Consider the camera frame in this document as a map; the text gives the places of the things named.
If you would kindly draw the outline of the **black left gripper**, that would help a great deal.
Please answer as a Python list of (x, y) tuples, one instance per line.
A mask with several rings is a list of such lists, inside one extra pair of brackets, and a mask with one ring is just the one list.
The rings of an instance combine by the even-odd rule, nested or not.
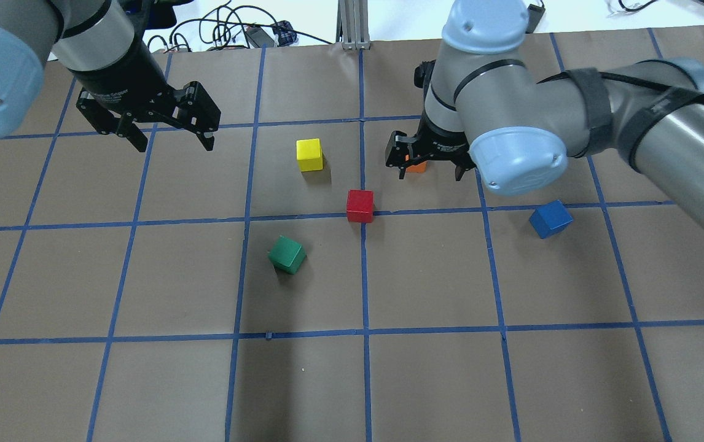
[(135, 122), (166, 123), (194, 134), (207, 152), (222, 112), (200, 82), (181, 89), (166, 76), (144, 43), (133, 43), (111, 65), (92, 71), (71, 69), (82, 86), (76, 108), (96, 133), (125, 138), (139, 153), (147, 151), (147, 136)]

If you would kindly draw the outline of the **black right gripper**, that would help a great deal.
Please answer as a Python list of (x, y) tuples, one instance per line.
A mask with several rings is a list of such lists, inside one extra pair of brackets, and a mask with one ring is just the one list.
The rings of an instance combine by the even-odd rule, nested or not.
[(399, 180), (406, 177), (409, 163), (443, 160), (454, 163), (454, 179), (463, 176), (477, 165), (468, 154), (469, 144), (462, 131), (450, 131), (434, 123), (426, 113), (420, 116), (417, 133), (408, 136), (402, 131), (392, 131), (386, 145), (386, 167), (399, 171)]

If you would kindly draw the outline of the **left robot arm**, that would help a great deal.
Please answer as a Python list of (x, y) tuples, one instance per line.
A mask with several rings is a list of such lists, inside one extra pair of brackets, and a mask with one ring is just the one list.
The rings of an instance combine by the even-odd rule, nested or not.
[(139, 123), (163, 123), (214, 148), (222, 112), (201, 83), (174, 88), (143, 41), (155, 1), (0, 1), (0, 138), (23, 123), (54, 55), (82, 89), (96, 133), (144, 153)]

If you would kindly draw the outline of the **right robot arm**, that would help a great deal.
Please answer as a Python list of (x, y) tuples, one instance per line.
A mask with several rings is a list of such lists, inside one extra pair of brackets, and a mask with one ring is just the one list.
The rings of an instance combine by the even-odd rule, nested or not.
[(391, 134), (386, 167), (450, 161), (456, 180), (478, 169), (487, 190), (517, 196), (615, 149), (704, 229), (704, 66), (650, 59), (537, 82), (518, 52), (527, 25), (520, 1), (453, 3), (437, 58), (414, 72), (416, 134)]

